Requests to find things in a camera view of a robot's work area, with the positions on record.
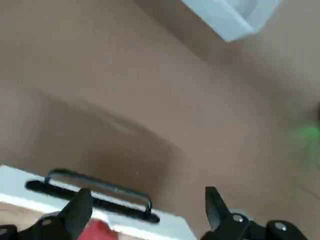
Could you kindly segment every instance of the black handle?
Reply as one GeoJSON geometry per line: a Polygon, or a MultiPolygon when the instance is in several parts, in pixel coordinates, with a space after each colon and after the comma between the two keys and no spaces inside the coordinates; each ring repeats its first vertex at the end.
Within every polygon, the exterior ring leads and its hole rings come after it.
{"type": "Polygon", "coordinates": [[[71,171],[68,169],[63,168],[56,168],[51,170],[48,175],[44,178],[45,184],[50,184],[50,180],[53,178],[53,176],[61,176],[61,177],[69,177],[72,179],[78,179],[81,181],[85,181],[90,184],[94,184],[97,187],[100,187],[104,190],[110,191],[115,194],[136,198],[142,201],[147,202],[147,205],[145,207],[145,214],[150,215],[152,210],[152,200],[149,197],[147,193],[138,192],[133,189],[130,189],[128,187],[119,186],[116,184],[108,183],[106,181],[103,181],[101,179],[85,175],[83,173],[78,173],[76,171],[71,171]]]}

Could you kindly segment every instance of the metal screw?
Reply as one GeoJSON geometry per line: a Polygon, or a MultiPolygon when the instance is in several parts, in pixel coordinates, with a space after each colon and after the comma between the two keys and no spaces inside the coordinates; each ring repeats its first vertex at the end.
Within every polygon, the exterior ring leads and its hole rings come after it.
{"type": "Polygon", "coordinates": [[[6,234],[8,232],[8,229],[2,228],[0,229],[0,235],[6,234]]]}
{"type": "Polygon", "coordinates": [[[47,219],[47,220],[44,220],[43,222],[42,222],[42,225],[43,226],[46,226],[46,225],[49,225],[51,223],[51,220],[50,219],[47,219]]]}
{"type": "Polygon", "coordinates": [[[286,231],[287,230],[286,225],[284,225],[282,222],[276,222],[274,225],[279,230],[282,230],[282,231],[286,231]]]}
{"type": "Polygon", "coordinates": [[[236,222],[242,223],[244,221],[244,219],[242,218],[242,216],[240,215],[233,215],[233,220],[235,220],[236,222]]]}

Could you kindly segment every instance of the red object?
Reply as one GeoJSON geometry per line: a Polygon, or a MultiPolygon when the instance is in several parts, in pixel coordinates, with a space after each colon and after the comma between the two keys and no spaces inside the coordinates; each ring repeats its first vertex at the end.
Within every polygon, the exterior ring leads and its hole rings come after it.
{"type": "Polygon", "coordinates": [[[92,219],[78,240],[118,240],[118,234],[112,231],[107,223],[92,219]]]}

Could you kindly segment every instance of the white object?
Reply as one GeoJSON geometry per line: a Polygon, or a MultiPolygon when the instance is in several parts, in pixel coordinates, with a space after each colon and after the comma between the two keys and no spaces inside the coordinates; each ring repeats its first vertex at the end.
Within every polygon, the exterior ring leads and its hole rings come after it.
{"type": "Polygon", "coordinates": [[[280,0],[182,1],[226,42],[259,32],[280,4],[280,0]]]}
{"type": "MultiPolygon", "coordinates": [[[[8,166],[0,166],[0,202],[12,204],[25,209],[42,212],[43,214],[60,211],[68,201],[49,195],[29,191],[25,188],[26,181],[41,180],[44,178],[29,172],[25,172],[8,166]]],[[[79,188],[60,181],[51,180],[50,184],[69,190],[78,191],[79,188]]],[[[119,205],[144,210],[145,207],[92,192],[92,196],[119,205]]],[[[93,209],[92,218],[108,223],[115,232],[144,240],[196,240],[187,222],[180,216],[152,210],[160,218],[158,224],[139,221],[113,212],[101,209],[93,209]]]]}

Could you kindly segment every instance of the brown surface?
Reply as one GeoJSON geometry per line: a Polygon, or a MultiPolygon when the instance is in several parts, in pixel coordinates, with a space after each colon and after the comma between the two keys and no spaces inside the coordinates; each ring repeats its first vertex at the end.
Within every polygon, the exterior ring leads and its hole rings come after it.
{"type": "Polygon", "coordinates": [[[297,2],[226,45],[178,1],[1,1],[2,162],[149,192],[197,236],[214,185],[260,223],[288,219],[316,239],[319,172],[292,129],[315,108],[318,67],[288,60],[307,37],[283,37],[297,2]]]}

